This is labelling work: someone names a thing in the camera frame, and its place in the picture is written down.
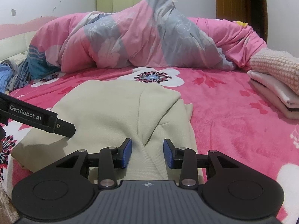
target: silver pin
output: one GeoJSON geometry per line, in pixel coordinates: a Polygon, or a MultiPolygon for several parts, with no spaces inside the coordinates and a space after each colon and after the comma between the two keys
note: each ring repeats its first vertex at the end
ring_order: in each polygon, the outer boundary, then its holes
{"type": "Polygon", "coordinates": [[[194,179],[183,179],[182,184],[185,186],[194,186],[196,181],[194,179]]]}
{"type": "Polygon", "coordinates": [[[101,182],[100,182],[100,185],[104,186],[104,187],[111,187],[114,185],[114,181],[112,179],[103,179],[101,182]]]}

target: pink floral bedsheet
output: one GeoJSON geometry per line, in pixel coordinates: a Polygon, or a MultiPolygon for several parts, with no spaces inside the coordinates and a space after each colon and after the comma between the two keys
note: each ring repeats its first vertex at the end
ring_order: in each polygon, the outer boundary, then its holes
{"type": "MultiPolygon", "coordinates": [[[[189,68],[91,68],[57,73],[16,90],[11,96],[51,109],[65,94],[87,80],[136,80],[177,90],[193,104],[191,124],[198,151],[216,149],[277,180],[285,192],[278,218],[299,223],[299,121],[286,119],[249,84],[242,72],[189,68]]],[[[13,186],[30,174],[10,156],[30,127],[10,121],[4,127],[0,181],[10,196],[13,186]]]]}

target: stack of folded clothes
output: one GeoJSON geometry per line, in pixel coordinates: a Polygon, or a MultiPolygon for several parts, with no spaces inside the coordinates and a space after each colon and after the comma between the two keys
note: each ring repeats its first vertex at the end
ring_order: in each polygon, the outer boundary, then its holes
{"type": "Polygon", "coordinates": [[[262,49],[250,65],[251,84],[287,118],[299,119],[299,59],[287,52],[262,49]]]}

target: white headboard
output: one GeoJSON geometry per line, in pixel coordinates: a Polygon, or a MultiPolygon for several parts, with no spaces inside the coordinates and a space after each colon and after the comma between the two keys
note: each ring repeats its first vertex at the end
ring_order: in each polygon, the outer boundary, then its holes
{"type": "Polygon", "coordinates": [[[26,32],[0,40],[0,61],[27,51],[36,32],[26,32]]]}

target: pile of clothes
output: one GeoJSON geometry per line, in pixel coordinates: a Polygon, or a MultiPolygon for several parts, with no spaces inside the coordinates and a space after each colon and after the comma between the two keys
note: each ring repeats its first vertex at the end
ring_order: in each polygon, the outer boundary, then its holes
{"type": "Polygon", "coordinates": [[[262,49],[250,59],[251,84],[287,118],[299,119],[299,58],[262,49]]]}
{"type": "Polygon", "coordinates": [[[11,92],[29,84],[27,52],[12,56],[0,63],[0,92],[11,92]]]}

